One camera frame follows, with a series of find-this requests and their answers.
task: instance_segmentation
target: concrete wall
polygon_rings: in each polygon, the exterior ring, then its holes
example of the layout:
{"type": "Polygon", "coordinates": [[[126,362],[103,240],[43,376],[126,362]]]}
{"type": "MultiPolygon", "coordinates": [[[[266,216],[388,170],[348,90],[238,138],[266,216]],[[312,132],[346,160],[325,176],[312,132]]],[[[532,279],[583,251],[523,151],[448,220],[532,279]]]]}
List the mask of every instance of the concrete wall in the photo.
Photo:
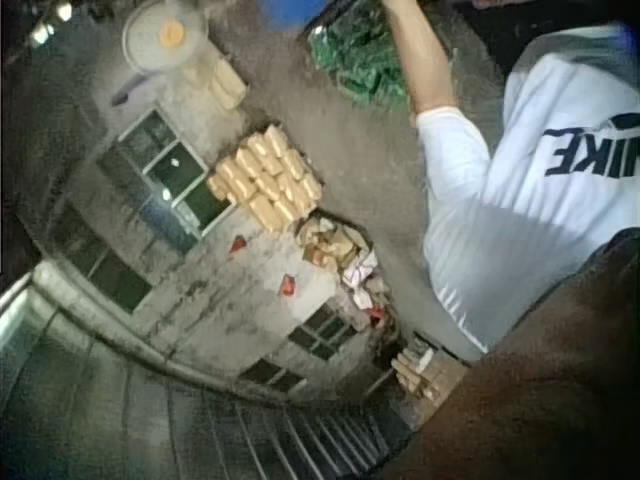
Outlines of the concrete wall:
{"type": "Polygon", "coordinates": [[[111,95],[133,73],[120,49],[122,20],[97,27],[74,18],[17,65],[3,88],[3,172],[9,172],[21,221],[49,257],[42,286],[115,341],[131,348],[142,342],[139,348],[210,382],[271,395],[235,379],[268,357],[307,379],[294,390],[296,398],[332,398],[336,383],[367,361],[368,334],[351,339],[329,362],[286,336],[336,294],[334,276],[303,262],[290,235],[265,233],[240,209],[183,257],[97,168],[115,138],[152,106],[208,166],[252,128],[244,112],[222,111],[208,92],[175,72],[152,78],[127,104],[111,107],[111,95]],[[152,285],[132,315],[57,252],[51,231],[67,202],[152,285]],[[236,235],[248,246],[232,257],[236,235]],[[277,295],[285,273],[296,277],[291,299],[277,295]]]}

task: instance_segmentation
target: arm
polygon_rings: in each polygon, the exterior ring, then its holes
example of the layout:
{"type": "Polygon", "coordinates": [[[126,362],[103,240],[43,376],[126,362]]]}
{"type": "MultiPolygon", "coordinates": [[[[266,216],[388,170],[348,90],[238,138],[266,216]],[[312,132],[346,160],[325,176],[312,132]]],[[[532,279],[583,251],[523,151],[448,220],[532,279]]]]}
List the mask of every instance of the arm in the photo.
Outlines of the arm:
{"type": "Polygon", "coordinates": [[[457,105],[449,60],[416,0],[383,0],[417,114],[457,105]]]}

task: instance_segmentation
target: blue container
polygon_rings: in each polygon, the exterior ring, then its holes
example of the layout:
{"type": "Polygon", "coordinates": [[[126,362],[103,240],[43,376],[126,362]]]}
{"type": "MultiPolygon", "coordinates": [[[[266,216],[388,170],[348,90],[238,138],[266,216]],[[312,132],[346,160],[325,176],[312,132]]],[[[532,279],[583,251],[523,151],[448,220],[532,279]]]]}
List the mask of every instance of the blue container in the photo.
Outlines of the blue container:
{"type": "Polygon", "coordinates": [[[260,0],[260,10],[274,30],[303,27],[317,17],[329,0],[260,0]]]}

